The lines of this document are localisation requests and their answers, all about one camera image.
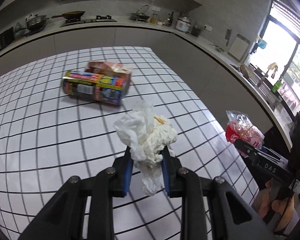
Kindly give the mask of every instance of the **plastic bag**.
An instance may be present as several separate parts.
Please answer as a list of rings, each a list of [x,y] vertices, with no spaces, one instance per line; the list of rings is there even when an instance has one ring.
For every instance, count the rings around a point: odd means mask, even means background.
[[[246,114],[237,111],[226,111],[229,122],[226,129],[226,139],[234,143],[238,138],[249,143],[250,145],[261,149],[262,141],[265,138],[262,132],[254,126]],[[248,156],[239,151],[245,158]]]
[[[143,192],[155,195],[161,189],[160,151],[177,140],[177,132],[170,120],[154,114],[153,106],[141,100],[132,111],[114,122],[120,140],[129,146],[135,167],[141,171]]]

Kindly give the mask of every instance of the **green bottle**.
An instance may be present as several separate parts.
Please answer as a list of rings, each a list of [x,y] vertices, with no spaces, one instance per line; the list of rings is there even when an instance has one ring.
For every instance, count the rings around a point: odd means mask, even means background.
[[[274,86],[272,87],[271,91],[273,93],[277,92],[278,89],[282,86],[282,77],[278,79],[278,81],[274,84]]]

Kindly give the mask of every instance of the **grid-patterned mat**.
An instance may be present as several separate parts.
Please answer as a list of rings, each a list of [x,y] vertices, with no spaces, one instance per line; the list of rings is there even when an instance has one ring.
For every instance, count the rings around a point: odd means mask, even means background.
[[[65,71],[83,70],[89,60],[134,65],[122,106],[71,98],[59,88]],[[222,175],[247,203],[253,201],[257,184],[219,123],[150,48],[84,49],[0,77],[0,226],[8,238],[17,239],[70,176],[94,176],[124,153],[113,123],[141,98],[171,118],[178,132],[172,148],[183,166],[203,177]],[[116,239],[179,239],[181,200],[169,199],[164,190],[144,196],[138,171],[128,196],[115,198],[113,206]],[[211,238],[209,212],[207,224]]]

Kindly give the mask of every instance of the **window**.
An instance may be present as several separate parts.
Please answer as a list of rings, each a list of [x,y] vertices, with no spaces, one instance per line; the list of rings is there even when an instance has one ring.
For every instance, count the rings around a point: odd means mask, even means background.
[[[300,111],[300,18],[292,9],[273,0],[260,37],[267,46],[261,49],[255,45],[251,64],[267,75],[270,88],[282,78],[278,92],[290,115],[295,116]],[[277,71],[268,70],[274,62]]]

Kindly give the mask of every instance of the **crumpled tissue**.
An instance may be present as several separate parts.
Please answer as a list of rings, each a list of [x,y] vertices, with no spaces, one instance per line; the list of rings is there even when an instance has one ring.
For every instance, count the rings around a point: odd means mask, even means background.
[[[134,165],[141,171],[143,192],[155,195],[161,189],[162,155],[159,152],[177,140],[178,134],[170,120],[157,116],[153,106],[141,100],[132,111],[114,122],[114,128],[120,140],[130,147]]]

